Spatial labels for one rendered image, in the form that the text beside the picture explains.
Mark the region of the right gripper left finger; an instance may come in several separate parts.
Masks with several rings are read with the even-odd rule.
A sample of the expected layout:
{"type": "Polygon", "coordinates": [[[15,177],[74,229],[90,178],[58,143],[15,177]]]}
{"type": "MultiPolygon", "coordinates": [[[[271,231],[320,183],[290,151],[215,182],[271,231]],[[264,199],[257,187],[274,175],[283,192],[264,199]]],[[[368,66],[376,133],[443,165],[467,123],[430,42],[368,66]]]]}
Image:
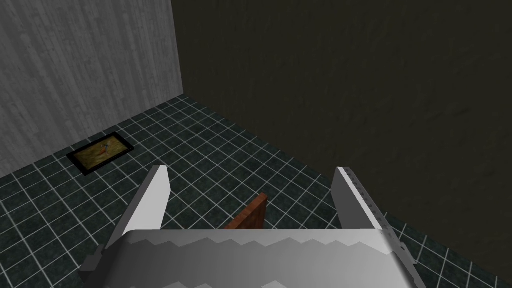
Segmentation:
{"type": "Polygon", "coordinates": [[[108,249],[130,231],[159,230],[170,194],[167,166],[154,165],[117,223],[105,248],[108,249]]]}

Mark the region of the brown wooden board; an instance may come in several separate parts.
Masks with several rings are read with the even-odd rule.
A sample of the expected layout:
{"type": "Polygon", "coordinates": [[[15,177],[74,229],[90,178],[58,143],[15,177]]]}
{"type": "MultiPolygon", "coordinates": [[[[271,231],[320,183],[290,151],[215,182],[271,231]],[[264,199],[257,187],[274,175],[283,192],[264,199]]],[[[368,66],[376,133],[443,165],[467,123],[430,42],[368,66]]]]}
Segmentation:
{"type": "Polygon", "coordinates": [[[226,230],[262,230],[265,223],[267,204],[268,196],[260,193],[224,228],[226,230]]]}

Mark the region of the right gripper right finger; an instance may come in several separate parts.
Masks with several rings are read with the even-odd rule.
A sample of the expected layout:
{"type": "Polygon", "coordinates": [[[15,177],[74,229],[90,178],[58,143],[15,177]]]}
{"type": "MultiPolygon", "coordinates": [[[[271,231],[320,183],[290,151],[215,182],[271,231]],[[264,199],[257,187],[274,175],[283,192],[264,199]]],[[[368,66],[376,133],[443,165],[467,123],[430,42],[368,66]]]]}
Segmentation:
{"type": "Polygon", "coordinates": [[[401,248],[393,228],[350,168],[335,169],[331,196],[343,229],[378,230],[392,248],[401,248]]]}

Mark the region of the black framed picture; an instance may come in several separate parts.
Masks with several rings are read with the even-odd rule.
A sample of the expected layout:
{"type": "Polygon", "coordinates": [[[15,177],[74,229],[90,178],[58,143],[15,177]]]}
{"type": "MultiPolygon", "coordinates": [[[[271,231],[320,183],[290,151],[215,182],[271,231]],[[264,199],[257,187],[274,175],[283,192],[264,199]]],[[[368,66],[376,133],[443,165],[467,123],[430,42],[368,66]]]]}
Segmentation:
{"type": "Polygon", "coordinates": [[[87,176],[134,150],[117,132],[112,132],[66,155],[87,176]]]}

